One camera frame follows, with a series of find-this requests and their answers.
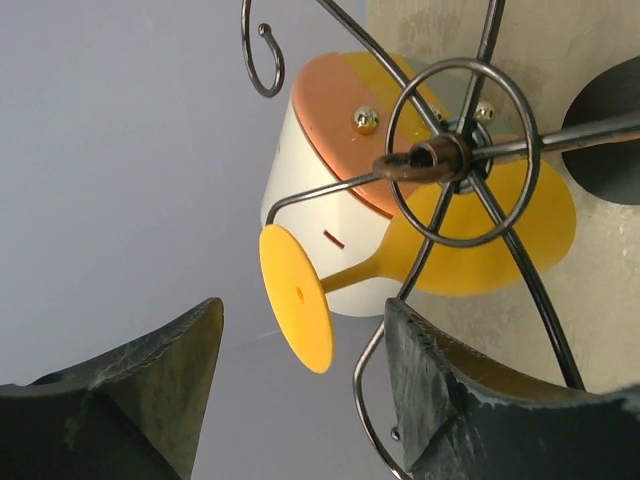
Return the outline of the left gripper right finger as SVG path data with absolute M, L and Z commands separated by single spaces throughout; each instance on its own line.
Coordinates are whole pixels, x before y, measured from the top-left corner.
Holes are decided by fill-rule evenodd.
M 417 479 L 636 479 L 639 388 L 592 394 L 514 370 L 398 299 L 385 343 L 404 466 Z

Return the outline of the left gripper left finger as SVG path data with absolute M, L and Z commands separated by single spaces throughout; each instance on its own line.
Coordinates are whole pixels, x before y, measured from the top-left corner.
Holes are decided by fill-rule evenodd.
M 209 298 L 90 360 L 2 385 L 2 478 L 191 478 L 223 328 L 223 302 Z

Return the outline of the orange wine glass front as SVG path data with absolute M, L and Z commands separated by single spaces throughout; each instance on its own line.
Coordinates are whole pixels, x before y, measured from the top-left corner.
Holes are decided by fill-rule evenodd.
M 502 288 L 519 281 L 520 270 L 506 244 L 506 228 L 490 217 L 476 193 L 451 198 L 439 233 L 442 242 L 435 246 L 469 249 L 502 242 L 508 253 L 499 262 L 508 273 Z M 259 252 L 266 292 L 282 334 L 307 369 L 321 374 L 333 361 L 334 314 L 369 317 L 383 312 L 386 300 L 395 296 L 405 281 L 422 241 L 407 217 L 397 214 L 369 258 L 320 277 L 289 230 L 275 219 L 265 225 Z

